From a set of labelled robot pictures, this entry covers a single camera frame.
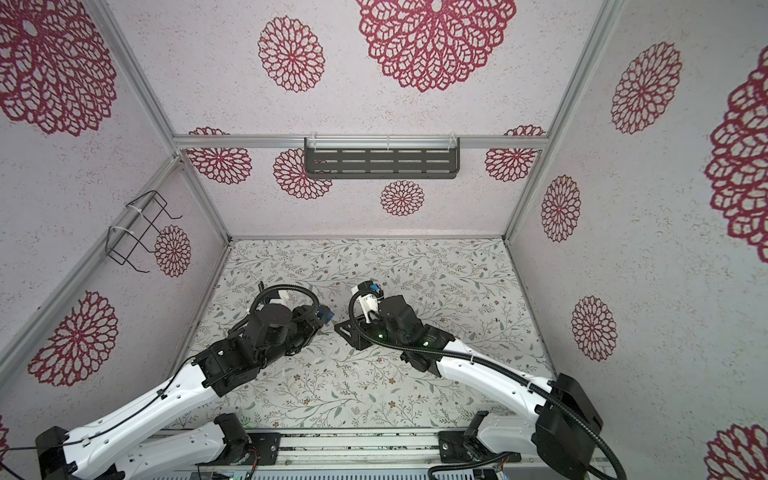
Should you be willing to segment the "blue padlock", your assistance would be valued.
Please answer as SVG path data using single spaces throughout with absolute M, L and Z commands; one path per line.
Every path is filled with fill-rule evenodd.
M 334 313 L 330 310 L 329 307 L 321 305 L 318 309 L 317 317 L 322 325 L 326 325 L 332 321 Z

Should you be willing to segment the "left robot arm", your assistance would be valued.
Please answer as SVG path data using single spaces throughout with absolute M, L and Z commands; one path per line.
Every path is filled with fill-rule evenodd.
M 246 459 L 252 440 L 234 413 L 187 434 L 152 437 L 173 419 L 255 380 L 277 360 L 308 346 L 332 319 L 325 305 L 269 303 L 227 336 L 193 355 L 172 377 L 123 407 L 81 427 L 52 427 L 35 447 L 44 479 L 148 479 L 188 464 Z

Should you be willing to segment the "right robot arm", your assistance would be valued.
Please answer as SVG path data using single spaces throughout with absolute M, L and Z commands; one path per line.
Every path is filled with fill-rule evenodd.
M 467 385 L 508 409 L 507 415 L 473 417 L 458 446 L 470 462 L 537 455 L 566 479 L 589 475 L 603 421 L 576 379 L 535 376 L 480 354 L 424 323 L 402 296 L 357 292 L 348 315 L 334 329 L 353 348 L 396 350 L 415 370 Z

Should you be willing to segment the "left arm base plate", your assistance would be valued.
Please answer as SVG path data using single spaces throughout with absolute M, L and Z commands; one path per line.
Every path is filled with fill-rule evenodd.
M 277 461 L 281 440 L 280 433 L 249 433 L 226 440 L 223 452 L 202 466 L 272 466 Z

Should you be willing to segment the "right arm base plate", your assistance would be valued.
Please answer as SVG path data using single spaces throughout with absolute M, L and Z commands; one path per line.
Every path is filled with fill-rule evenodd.
M 466 436 L 463 432 L 442 430 L 437 434 L 440 460 L 444 464 L 480 463 L 495 458 L 502 461 L 519 463 L 522 456 L 516 452 L 493 453 L 478 440 Z

